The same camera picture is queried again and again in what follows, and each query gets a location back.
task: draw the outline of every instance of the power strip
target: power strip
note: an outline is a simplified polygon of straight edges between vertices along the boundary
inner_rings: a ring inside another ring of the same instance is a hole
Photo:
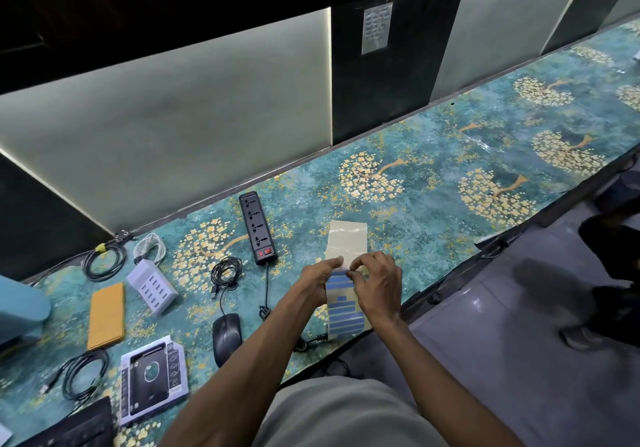
[[[255,191],[247,192],[238,199],[242,207],[246,232],[249,233],[255,264],[262,265],[275,260],[278,258],[278,254],[273,246],[273,238],[258,193]]]
[[[178,292],[151,260],[140,260],[127,275],[127,280],[156,315],[162,314],[173,299],[178,297]]]

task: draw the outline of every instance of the person's left hand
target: person's left hand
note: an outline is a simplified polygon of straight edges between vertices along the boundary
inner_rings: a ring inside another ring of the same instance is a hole
[[[310,299],[315,307],[326,304],[326,291],[324,286],[331,277],[331,272],[342,265],[344,258],[337,257],[322,260],[313,265],[307,265],[302,269],[300,278],[293,285],[292,289],[304,291],[310,295]]]

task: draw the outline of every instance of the orange wallet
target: orange wallet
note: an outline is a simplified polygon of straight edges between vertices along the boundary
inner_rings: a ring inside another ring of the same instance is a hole
[[[94,292],[89,314],[87,350],[103,348],[124,338],[124,283]]]

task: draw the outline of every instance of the black computer mouse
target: black computer mouse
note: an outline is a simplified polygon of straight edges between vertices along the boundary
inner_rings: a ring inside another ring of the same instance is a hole
[[[211,335],[213,337],[213,358],[220,368],[242,344],[240,316],[225,314],[219,317],[213,321]]]

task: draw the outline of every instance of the hand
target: hand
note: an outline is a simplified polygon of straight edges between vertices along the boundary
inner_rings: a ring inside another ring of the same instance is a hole
[[[354,271],[361,265],[369,269],[367,281],[362,273]],[[396,266],[394,257],[383,252],[360,255],[349,266],[347,276],[373,329],[401,320],[402,268]]]
[[[307,265],[302,269],[300,278],[293,285],[292,289],[304,291],[310,294],[310,299],[314,308],[326,304],[326,291],[324,286],[331,277],[333,269],[342,266],[344,258],[337,257],[329,260],[322,260],[313,265]]]

